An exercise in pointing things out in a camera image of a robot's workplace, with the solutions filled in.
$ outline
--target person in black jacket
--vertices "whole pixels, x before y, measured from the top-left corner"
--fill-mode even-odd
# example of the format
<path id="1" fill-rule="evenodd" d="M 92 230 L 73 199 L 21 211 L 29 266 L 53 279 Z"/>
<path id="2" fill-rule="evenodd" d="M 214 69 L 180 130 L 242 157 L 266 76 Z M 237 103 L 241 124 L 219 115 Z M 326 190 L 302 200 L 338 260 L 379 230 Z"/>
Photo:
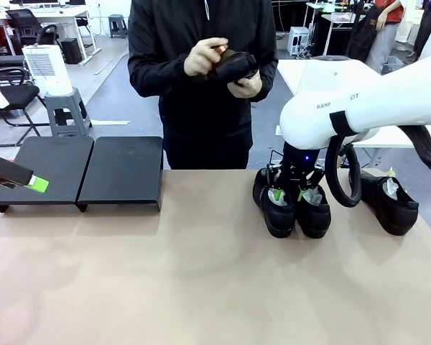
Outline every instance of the person in black jacket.
<path id="1" fill-rule="evenodd" d="M 250 79 L 206 80 L 219 46 L 252 53 Z M 245 169 L 252 146 L 251 102 L 267 97 L 277 68 L 271 0 L 132 0 L 131 85 L 159 96 L 172 169 Z"/>

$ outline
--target black jacket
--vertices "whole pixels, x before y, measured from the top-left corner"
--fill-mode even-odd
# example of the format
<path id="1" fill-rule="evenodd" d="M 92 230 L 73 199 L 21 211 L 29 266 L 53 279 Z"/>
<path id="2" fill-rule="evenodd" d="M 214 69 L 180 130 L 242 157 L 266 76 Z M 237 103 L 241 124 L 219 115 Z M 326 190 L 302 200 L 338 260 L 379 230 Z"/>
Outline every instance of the black jacket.
<path id="1" fill-rule="evenodd" d="M 251 146 L 251 105 L 272 89 L 276 40 L 271 0 L 132 0 L 129 75 L 140 96 L 160 96 L 164 138 L 237 138 Z M 200 40 L 225 37 L 228 47 L 260 63 L 263 88 L 250 101 L 227 85 L 187 77 L 183 63 Z"/>

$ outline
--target gray stool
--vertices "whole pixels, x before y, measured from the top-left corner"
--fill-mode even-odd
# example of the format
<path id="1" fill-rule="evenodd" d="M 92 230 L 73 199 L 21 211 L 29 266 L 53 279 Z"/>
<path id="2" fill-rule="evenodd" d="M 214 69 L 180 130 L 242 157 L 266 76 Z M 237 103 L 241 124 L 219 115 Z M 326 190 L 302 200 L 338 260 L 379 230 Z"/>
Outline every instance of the gray stool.
<path id="1" fill-rule="evenodd" d="M 114 35 L 119 35 L 121 38 L 126 38 L 128 29 L 121 14 L 112 14 L 108 16 L 108 27 L 110 28 L 110 38 Z"/>
<path id="2" fill-rule="evenodd" d="M 52 96 L 47 93 L 45 103 L 54 137 L 88 135 L 88 129 L 93 125 L 77 88 L 73 88 L 72 93 L 65 96 Z M 68 119 L 73 119 L 73 124 L 67 125 Z"/>

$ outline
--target shoe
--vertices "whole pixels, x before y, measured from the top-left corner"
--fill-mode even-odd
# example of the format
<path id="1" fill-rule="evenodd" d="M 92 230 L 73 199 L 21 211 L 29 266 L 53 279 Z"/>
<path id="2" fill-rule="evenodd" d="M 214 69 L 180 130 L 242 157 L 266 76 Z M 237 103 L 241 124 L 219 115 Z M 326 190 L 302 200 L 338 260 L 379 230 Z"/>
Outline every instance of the shoe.
<path id="1" fill-rule="evenodd" d="M 320 185 L 318 192 L 323 196 L 319 206 L 312 205 L 303 197 L 297 202 L 297 221 L 303 233 L 312 239 L 322 239 L 331 222 L 330 207 Z"/>
<path id="2" fill-rule="evenodd" d="M 266 168 L 257 172 L 252 189 L 252 198 L 264 214 L 269 233 L 278 239 L 283 239 L 290 236 L 294 229 L 295 204 L 289 203 L 285 206 L 280 206 L 271 201 L 268 195 L 267 174 L 268 170 Z"/>
<path id="3" fill-rule="evenodd" d="M 383 229 L 391 235 L 404 236 L 417 222 L 418 203 L 402 188 L 396 178 L 393 181 L 399 186 L 397 200 L 387 195 L 383 185 L 390 177 L 375 177 L 361 170 L 361 200 L 375 212 Z"/>

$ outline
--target black sleeve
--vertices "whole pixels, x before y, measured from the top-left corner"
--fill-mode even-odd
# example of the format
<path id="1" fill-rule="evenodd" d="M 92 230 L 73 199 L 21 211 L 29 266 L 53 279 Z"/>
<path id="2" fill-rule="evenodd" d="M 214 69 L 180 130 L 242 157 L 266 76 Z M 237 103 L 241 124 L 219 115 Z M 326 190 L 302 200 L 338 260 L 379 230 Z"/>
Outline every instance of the black sleeve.
<path id="1" fill-rule="evenodd" d="M 265 99 L 273 87 L 274 76 L 278 66 L 276 56 L 276 28 L 274 26 L 272 0 L 260 0 L 259 22 L 253 54 L 260 64 L 262 87 L 259 94 L 250 99 L 258 102 Z"/>
<path id="2" fill-rule="evenodd" d="M 184 61 L 187 55 L 173 61 L 159 58 L 159 38 L 150 0 L 132 0 L 128 36 L 129 81 L 140 96 L 164 95 L 186 78 Z"/>

